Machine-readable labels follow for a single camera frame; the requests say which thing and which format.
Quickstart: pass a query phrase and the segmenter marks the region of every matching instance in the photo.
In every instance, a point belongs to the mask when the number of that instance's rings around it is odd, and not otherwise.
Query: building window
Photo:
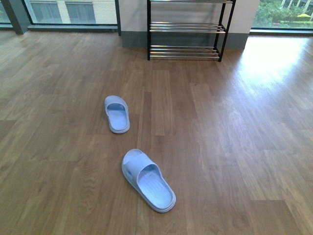
[[[6,14],[1,1],[0,1],[0,23],[10,23],[9,17]]]
[[[38,23],[62,23],[58,4],[56,1],[30,1]]]
[[[66,1],[70,22],[73,24],[96,23],[92,2]]]

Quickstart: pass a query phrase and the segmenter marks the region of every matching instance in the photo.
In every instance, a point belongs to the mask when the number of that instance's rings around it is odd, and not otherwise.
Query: white wall
[[[230,33],[250,32],[260,0],[237,0]],[[220,4],[154,2],[153,21],[214,22],[219,19]],[[146,0],[119,0],[121,30],[147,31]],[[230,4],[225,15],[228,16]]]

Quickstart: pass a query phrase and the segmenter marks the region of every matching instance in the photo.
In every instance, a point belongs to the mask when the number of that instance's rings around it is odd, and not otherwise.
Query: slipper
[[[110,130],[122,134],[129,130],[129,114],[126,102],[119,96],[109,95],[104,101],[104,108],[109,119]]]
[[[158,165],[141,150],[132,149],[126,153],[122,171],[153,210],[165,213],[173,208],[176,203],[174,192],[162,177]]]

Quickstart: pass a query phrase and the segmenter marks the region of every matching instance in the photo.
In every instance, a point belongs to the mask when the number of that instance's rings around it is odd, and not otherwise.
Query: slipper strap
[[[106,110],[110,104],[121,104],[124,106],[125,109],[127,107],[127,104],[125,103],[125,101],[120,97],[107,97],[105,101]]]
[[[156,165],[154,162],[150,160],[150,158],[141,153],[128,161],[125,164],[125,168],[132,174],[132,180],[137,185],[137,178],[140,172],[149,165]]]

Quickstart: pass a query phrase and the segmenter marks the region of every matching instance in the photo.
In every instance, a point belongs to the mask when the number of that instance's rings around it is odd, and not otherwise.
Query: building
[[[117,24],[114,0],[25,0],[33,23]]]

